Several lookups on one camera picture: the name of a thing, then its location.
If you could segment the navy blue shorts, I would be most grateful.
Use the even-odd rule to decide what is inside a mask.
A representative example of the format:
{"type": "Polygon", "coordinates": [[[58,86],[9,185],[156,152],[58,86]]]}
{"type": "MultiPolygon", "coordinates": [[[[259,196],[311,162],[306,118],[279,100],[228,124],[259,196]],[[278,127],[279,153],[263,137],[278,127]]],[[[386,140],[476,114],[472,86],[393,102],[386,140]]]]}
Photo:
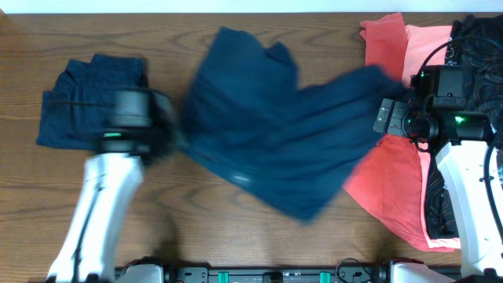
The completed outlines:
{"type": "Polygon", "coordinates": [[[299,88],[281,43],[221,28],[181,114],[185,153],[302,222],[314,219],[381,136],[381,102],[407,95],[377,66],[299,88]]]}

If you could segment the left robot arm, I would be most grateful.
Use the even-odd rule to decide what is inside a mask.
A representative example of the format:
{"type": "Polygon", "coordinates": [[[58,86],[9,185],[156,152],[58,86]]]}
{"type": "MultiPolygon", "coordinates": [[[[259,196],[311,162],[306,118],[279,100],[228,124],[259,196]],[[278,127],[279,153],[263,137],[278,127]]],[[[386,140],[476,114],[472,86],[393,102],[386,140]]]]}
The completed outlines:
{"type": "Polygon", "coordinates": [[[83,186],[66,239],[48,282],[113,282],[116,247],[145,165],[178,147],[173,101],[156,90],[113,94],[105,124],[93,130],[94,154],[84,164],[83,186]]]}

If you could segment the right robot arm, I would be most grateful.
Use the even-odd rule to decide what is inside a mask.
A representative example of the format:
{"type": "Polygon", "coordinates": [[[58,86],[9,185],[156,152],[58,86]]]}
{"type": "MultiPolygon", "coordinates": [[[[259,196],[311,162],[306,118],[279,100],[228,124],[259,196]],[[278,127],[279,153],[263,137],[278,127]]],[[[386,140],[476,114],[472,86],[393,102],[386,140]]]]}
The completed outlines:
{"type": "Polygon", "coordinates": [[[461,242],[462,282],[502,280],[502,189],[493,154],[501,130],[483,112],[469,112],[463,71],[455,65],[424,65],[411,79],[407,102],[384,99],[373,129],[428,153],[449,191],[461,242]]]}

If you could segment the red orange t-shirt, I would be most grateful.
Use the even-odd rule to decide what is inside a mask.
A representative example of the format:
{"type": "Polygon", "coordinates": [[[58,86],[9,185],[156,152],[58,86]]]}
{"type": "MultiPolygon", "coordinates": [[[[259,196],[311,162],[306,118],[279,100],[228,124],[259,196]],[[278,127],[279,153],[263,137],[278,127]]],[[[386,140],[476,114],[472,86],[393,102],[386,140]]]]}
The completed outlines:
{"type": "MultiPolygon", "coordinates": [[[[401,13],[360,23],[365,64],[378,66],[402,85],[407,36],[401,13]]],[[[385,135],[353,170],[344,189],[392,233],[428,251],[420,220],[423,173],[416,147],[404,138],[385,135]]]]}

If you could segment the pink coral t-shirt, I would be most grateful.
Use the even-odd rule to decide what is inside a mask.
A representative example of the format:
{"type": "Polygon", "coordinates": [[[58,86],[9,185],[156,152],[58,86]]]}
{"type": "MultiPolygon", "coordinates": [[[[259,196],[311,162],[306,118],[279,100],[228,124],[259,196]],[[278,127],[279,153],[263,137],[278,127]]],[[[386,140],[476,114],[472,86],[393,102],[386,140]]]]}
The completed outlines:
{"type": "MultiPolygon", "coordinates": [[[[438,46],[450,39],[451,26],[417,27],[406,25],[406,37],[408,39],[404,66],[402,72],[402,82],[410,86],[411,76],[417,74],[420,66],[426,57],[438,46]]],[[[427,191],[427,177],[431,162],[428,153],[417,152],[421,166],[421,193],[420,193],[420,238],[424,240],[414,240],[412,246],[423,252],[453,252],[461,248],[458,237],[447,240],[432,240],[427,232],[427,223],[424,216],[425,199],[427,191]]]]}

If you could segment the black printed t-shirt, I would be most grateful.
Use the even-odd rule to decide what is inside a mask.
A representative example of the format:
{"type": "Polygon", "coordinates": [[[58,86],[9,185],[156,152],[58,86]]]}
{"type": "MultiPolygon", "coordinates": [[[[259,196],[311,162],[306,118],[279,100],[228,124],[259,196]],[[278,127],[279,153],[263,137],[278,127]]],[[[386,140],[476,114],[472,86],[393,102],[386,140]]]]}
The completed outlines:
{"type": "MultiPolygon", "coordinates": [[[[454,21],[450,37],[457,39],[465,36],[488,38],[501,45],[502,16],[477,18],[469,15],[462,22],[454,21]]],[[[485,113],[491,126],[497,130],[502,125],[502,52],[487,42],[470,39],[450,46],[446,52],[446,63],[463,68],[467,109],[485,113]]],[[[430,163],[428,171],[424,214],[430,238],[458,236],[449,194],[435,161],[430,163]]]]}

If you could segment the folded navy shorts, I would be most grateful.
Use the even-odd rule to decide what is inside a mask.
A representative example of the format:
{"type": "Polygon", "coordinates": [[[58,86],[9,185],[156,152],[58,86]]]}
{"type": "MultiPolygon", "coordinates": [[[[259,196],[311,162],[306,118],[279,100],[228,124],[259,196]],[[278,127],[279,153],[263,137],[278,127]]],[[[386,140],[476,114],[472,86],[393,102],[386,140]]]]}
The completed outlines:
{"type": "Polygon", "coordinates": [[[36,144],[93,151],[115,108],[115,92],[148,86],[145,65],[140,57],[97,53],[89,63],[71,59],[53,89],[42,92],[36,144]]]}

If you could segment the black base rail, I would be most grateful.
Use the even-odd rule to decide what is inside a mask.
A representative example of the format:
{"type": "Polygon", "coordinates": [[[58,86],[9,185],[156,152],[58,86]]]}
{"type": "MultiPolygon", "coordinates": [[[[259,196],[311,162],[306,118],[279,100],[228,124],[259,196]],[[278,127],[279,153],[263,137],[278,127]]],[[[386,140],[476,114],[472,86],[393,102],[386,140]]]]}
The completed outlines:
{"type": "Polygon", "coordinates": [[[335,266],[215,267],[206,263],[170,265],[153,257],[115,269],[116,282],[289,283],[387,282],[391,263],[346,258],[335,266]]]}

